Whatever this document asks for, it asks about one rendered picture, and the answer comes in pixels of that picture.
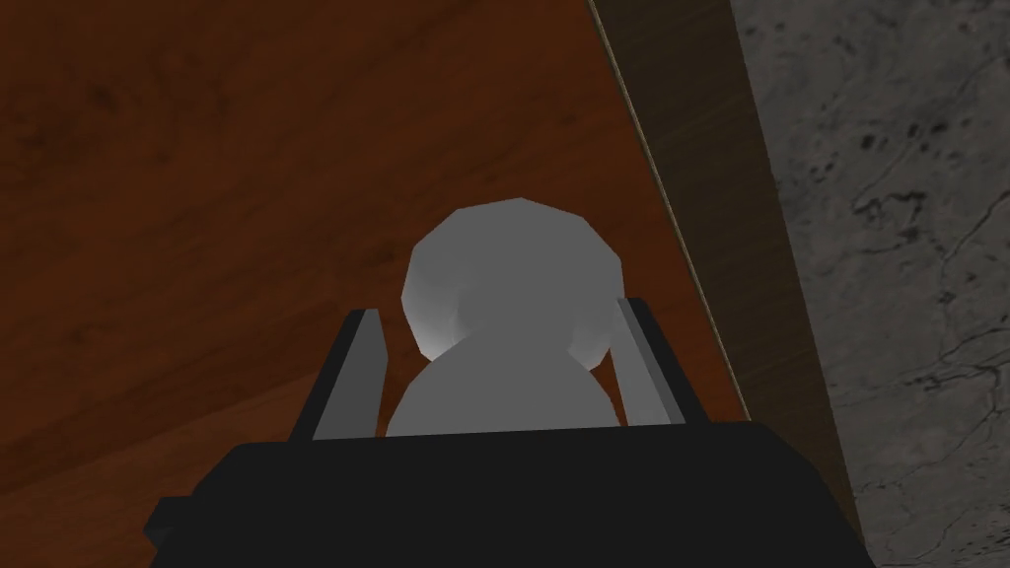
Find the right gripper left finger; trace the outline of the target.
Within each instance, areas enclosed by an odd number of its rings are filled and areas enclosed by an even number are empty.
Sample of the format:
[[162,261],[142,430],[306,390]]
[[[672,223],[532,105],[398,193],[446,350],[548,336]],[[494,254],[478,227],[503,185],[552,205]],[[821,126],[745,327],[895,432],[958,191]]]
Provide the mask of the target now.
[[373,437],[387,366],[379,312],[354,310],[331,344],[288,440]]

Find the grey round door knob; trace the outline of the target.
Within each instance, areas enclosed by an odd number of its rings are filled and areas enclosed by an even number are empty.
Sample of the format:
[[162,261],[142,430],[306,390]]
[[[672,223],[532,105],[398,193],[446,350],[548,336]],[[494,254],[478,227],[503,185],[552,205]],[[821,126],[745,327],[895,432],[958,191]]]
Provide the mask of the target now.
[[401,305],[426,367],[387,435],[617,427],[594,377],[624,294],[617,253],[527,199],[454,211],[414,247]]

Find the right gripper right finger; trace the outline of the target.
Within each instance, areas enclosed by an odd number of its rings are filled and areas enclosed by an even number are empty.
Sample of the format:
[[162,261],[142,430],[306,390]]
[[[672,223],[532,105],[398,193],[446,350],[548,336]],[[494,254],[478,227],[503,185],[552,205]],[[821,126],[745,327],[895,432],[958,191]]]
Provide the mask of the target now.
[[640,298],[615,304],[610,358],[631,427],[705,424],[709,417],[670,342]]

